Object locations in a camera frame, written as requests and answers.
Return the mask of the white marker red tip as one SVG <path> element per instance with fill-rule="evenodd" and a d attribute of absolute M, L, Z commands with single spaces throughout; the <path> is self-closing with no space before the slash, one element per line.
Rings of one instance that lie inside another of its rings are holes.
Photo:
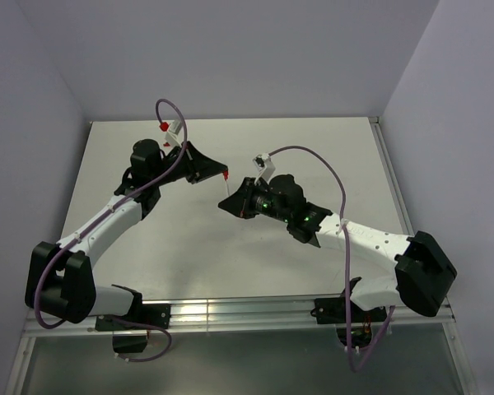
<path fill-rule="evenodd" d="M 227 180 L 225 180 L 225 188 L 226 188 L 226 196 L 229 197 L 231 195 L 231 193 L 230 193 L 230 187 L 229 187 Z"/>

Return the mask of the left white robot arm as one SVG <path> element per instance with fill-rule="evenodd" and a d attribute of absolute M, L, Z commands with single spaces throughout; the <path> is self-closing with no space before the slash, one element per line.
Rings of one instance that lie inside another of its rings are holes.
<path fill-rule="evenodd" d="M 54 329 L 55 324 L 42 317 L 49 314 L 58 318 L 58 325 L 101 315 L 114 316 L 124 328 L 140 325 L 142 294 L 124 286 L 96 286 L 95 264 L 123 233 L 151 213 L 161 198 L 161 186 L 180 179 L 198 184 L 227 171 L 227 165 L 205 156 L 191 142 L 169 153 L 155 140 L 136 142 L 130 166 L 105 208 L 69 236 L 34 247 L 25 302 L 38 324 Z"/>

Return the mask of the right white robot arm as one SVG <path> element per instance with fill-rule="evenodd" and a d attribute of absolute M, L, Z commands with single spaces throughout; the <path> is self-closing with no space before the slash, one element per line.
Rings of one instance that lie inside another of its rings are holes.
<path fill-rule="evenodd" d="M 244 220 L 257 215 L 271 217 L 285 223 L 287 232 L 303 244 L 348 252 L 383 268 L 384 276 L 361 277 L 340 300 L 342 316 L 351 321 L 372 309 L 398 304 L 434 317 L 457 277 L 454 265 L 432 235 L 424 231 L 393 234 L 343 219 L 307 201 L 290 174 L 278 175 L 270 182 L 246 177 L 218 206 Z"/>

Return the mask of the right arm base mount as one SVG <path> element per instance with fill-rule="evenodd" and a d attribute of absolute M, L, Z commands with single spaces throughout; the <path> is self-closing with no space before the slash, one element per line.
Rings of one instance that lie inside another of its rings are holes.
<path fill-rule="evenodd" d="M 356 306 L 353 302 L 351 305 L 351 335 L 353 346 L 369 346 L 373 339 L 371 328 L 372 323 L 383 323 L 387 318 L 384 308 L 375 308 L 365 311 Z M 318 325 L 342 325 L 337 329 L 338 340 L 347 345 L 346 334 L 346 305 L 343 296 L 335 298 L 317 298 L 314 299 L 314 308 L 310 311 L 310 316 L 316 320 Z"/>

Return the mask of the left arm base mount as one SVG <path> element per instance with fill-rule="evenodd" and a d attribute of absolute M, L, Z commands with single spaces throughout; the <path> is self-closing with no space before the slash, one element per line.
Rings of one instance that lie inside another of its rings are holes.
<path fill-rule="evenodd" d="M 115 356 L 133 363 L 144 363 L 164 356 L 173 343 L 168 328 L 171 317 L 171 304 L 142 304 L 135 311 L 122 317 L 98 316 L 94 329 L 97 332 L 112 334 L 112 349 Z M 166 343 L 155 355 L 144 356 L 152 332 L 160 332 Z"/>

